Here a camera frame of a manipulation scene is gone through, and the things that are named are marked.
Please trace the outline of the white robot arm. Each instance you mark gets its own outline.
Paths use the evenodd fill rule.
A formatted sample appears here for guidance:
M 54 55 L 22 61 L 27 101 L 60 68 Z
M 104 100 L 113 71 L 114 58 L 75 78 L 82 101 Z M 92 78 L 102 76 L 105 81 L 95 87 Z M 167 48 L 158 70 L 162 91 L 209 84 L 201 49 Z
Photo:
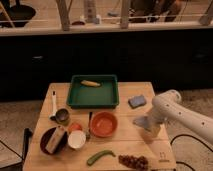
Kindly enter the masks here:
M 157 133 L 157 128 L 167 118 L 172 118 L 213 145 L 213 118 L 183 107 L 181 101 L 182 97 L 176 90 L 156 95 L 145 119 L 146 129 Z

